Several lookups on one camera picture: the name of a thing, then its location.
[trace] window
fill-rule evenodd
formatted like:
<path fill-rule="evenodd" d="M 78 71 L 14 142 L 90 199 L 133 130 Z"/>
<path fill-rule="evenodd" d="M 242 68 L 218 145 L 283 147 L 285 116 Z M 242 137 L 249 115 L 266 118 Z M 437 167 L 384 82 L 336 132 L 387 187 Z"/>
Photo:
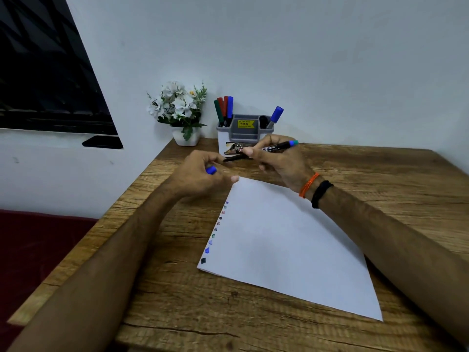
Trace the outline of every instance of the window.
<path fill-rule="evenodd" d="M 117 135 L 65 0 L 0 0 L 0 128 Z"/>

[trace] fingernail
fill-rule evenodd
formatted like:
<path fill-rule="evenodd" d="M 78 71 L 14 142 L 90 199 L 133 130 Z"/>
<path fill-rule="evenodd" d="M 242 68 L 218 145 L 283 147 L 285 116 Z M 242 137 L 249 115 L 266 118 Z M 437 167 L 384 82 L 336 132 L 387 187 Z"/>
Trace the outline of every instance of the fingernail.
<path fill-rule="evenodd" d="M 251 147 L 243 148 L 243 153 L 246 154 L 248 157 L 250 157 L 252 155 L 252 148 Z"/>

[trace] black wristband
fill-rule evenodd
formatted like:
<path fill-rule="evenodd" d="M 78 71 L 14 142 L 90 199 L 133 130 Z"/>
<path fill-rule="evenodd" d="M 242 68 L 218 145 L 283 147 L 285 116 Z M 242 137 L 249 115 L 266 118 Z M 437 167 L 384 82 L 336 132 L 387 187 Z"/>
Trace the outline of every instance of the black wristband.
<path fill-rule="evenodd" d="M 319 209 L 319 200 L 322 198 L 322 196 L 325 194 L 327 189 L 329 189 L 331 186 L 334 186 L 331 184 L 328 180 L 323 181 L 320 183 L 318 188 L 313 194 L 313 198 L 311 199 L 311 205 L 313 205 L 313 209 Z"/>

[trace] wood grain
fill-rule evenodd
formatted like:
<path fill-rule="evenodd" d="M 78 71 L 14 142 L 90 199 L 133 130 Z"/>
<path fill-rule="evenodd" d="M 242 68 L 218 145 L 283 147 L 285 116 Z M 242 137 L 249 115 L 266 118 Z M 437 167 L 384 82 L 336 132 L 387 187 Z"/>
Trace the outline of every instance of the wood grain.
<path fill-rule="evenodd" d="M 198 149 L 217 151 L 202 139 Z M 302 144 L 335 185 L 469 260 L 469 177 L 428 150 Z M 26 325 L 192 148 L 171 141 L 10 318 Z M 283 185 L 251 161 L 231 171 Z M 462 350 L 368 262 L 384 322 L 198 271 L 228 190 L 185 199 L 151 243 L 116 339 L 160 351 Z"/>

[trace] label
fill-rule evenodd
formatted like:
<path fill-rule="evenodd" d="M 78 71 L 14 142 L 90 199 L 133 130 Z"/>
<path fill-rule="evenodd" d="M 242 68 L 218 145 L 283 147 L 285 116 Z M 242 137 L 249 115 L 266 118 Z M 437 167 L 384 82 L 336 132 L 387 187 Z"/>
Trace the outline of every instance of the label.
<path fill-rule="evenodd" d="M 238 120 L 239 129 L 253 129 L 255 120 Z"/>

